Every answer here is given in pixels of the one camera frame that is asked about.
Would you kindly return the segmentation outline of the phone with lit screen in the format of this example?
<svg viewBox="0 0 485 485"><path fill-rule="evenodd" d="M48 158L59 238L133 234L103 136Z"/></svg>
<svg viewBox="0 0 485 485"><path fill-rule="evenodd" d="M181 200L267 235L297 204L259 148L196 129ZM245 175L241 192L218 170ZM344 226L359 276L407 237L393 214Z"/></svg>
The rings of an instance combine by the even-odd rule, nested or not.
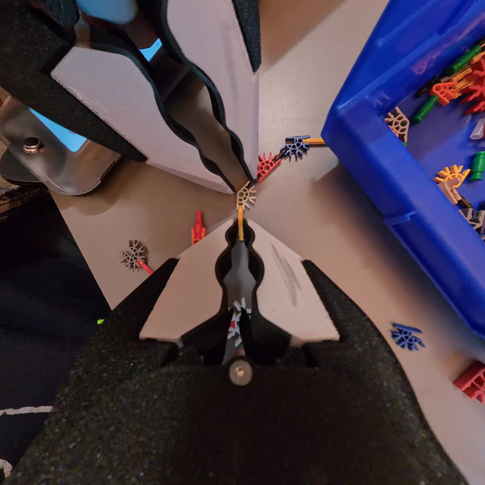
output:
<svg viewBox="0 0 485 485"><path fill-rule="evenodd" d="M85 137L53 122L32 108L28 107L28 110L42 122L68 150L77 152L84 143L87 142Z"/></svg>

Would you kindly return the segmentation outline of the pale grey toy connector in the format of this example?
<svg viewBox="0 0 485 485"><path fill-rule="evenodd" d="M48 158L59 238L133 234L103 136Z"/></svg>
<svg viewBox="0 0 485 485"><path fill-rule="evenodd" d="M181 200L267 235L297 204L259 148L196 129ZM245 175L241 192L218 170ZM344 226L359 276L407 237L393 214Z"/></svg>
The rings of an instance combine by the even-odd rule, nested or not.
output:
<svg viewBox="0 0 485 485"><path fill-rule="evenodd" d="M236 195L236 209L249 209L251 205L256 203L256 181L247 182Z"/></svg>

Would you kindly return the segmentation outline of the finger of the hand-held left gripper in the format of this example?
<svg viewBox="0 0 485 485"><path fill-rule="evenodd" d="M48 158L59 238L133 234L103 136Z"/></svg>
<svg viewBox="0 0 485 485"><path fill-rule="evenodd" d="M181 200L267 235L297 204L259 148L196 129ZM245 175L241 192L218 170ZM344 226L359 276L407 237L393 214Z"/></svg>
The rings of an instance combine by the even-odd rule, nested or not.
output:
<svg viewBox="0 0 485 485"><path fill-rule="evenodd" d="M209 91L249 179L258 171L258 1L159 1L159 34Z"/></svg>
<svg viewBox="0 0 485 485"><path fill-rule="evenodd" d="M51 76L147 158L147 164L208 189L235 189L193 135L165 110L138 50L74 46Z"/></svg>

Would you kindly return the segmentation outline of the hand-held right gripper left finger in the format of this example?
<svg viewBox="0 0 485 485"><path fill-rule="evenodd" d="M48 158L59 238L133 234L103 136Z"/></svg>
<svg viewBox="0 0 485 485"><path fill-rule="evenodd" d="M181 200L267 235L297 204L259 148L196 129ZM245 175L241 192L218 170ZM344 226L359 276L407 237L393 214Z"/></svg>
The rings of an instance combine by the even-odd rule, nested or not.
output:
<svg viewBox="0 0 485 485"><path fill-rule="evenodd" d="M224 279L237 239L238 222L228 220L178 256L140 340L195 348L207 365L222 364L231 321Z"/></svg>

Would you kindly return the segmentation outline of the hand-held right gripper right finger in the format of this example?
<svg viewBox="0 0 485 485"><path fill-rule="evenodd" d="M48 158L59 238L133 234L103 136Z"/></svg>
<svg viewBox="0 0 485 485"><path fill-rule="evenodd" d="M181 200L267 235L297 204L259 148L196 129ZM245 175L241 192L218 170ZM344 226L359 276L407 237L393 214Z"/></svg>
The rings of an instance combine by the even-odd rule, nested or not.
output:
<svg viewBox="0 0 485 485"><path fill-rule="evenodd" d="M264 362L290 348L337 342L340 334L304 265L304 259L266 229L245 221L248 268L255 280L245 348Z"/></svg>

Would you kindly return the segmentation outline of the blue toy connector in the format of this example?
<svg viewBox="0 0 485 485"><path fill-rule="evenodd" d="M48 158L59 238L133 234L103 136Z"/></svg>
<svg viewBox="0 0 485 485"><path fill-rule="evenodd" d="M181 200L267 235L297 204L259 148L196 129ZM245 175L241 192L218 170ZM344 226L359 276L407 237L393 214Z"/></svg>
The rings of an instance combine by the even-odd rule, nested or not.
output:
<svg viewBox="0 0 485 485"><path fill-rule="evenodd" d="M418 328L398 323L392 323L391 326L391 337L396 345L402 349L418 351L420 348L426 347L423 340L419 337L422 331Z"/></svg>
<svg viewBox="0 0 485 485"><path fill-rule="evenodd" d="M285 145L283 146L283 157L288 157L291 159L292 156L295 160L298 160L300 157L308 151L310 148L310 143L305 141L306 138L303 136L288 136L285 138Z"/></svg>

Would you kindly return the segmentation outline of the red toy connector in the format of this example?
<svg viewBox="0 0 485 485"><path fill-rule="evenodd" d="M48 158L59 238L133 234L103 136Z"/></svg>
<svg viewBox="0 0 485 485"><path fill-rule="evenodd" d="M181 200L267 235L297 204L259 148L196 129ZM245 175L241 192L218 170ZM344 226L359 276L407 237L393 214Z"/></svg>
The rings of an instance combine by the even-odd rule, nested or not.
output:
<svg viewBox="0 0 485 485"><path fill-rule="evenodd" d="M484 404L484 363L475 361L453 384L467 397Z"/></svg>

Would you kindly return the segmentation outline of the pile of colourful toy pieces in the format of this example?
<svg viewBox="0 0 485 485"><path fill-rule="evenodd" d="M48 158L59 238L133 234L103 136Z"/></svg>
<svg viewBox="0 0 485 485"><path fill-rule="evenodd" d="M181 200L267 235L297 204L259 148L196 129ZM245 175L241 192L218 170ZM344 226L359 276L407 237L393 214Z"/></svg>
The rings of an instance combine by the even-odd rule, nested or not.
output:
<svg viewBox="0 0 485 485"><path fill-rule="evenodd" d="M484 241L484 38L380 118Z"/></svg>

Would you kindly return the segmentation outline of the red connector with black rod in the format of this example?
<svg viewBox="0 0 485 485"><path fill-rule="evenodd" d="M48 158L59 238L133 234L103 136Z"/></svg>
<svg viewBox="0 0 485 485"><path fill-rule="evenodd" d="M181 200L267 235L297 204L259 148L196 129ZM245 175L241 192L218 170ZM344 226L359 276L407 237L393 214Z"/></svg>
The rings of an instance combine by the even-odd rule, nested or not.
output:
<svg viewBox="0 0 485 485"><path fill-rule="evenodd" d="M258 170L256 179L251 181L248 187L255 186L257 183L260 183L266 176L268 176L281 162L284 153L280 152L276 155L269 154L269 157L266 158L266 154L263 153L262 155L258 155Z"/></svg>

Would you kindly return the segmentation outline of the blue plastic bin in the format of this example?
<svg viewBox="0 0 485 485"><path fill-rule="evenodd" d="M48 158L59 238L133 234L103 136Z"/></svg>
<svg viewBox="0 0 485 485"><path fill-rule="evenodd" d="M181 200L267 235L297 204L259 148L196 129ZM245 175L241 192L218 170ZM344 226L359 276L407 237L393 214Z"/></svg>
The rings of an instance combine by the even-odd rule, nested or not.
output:
<svg viewBox="0 0 485 485"><path fill-rule="evenodd" d="M407 145L385 123L411 120L419 89L445 76L484 39L484 1L390 1L336 97L322 136L386 225L476 334L484 336L484 236L433 180L445 167L472 167L484 138L470 135L484 113L437 103L409 128Z"/></svg>

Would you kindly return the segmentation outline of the shiny metal fitting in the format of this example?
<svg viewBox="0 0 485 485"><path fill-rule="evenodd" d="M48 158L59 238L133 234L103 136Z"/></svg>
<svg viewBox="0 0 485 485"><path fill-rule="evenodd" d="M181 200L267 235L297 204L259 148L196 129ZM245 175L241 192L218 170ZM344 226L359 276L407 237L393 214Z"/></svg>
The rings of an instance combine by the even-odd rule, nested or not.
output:
<svg viewBox="0 0 485 485"><path fill-rule="evenodd" d="M25 171L50 190L69 196L92 193L121 158L90 140L71 152L11 95L1 105L1 141Z"/></svg>

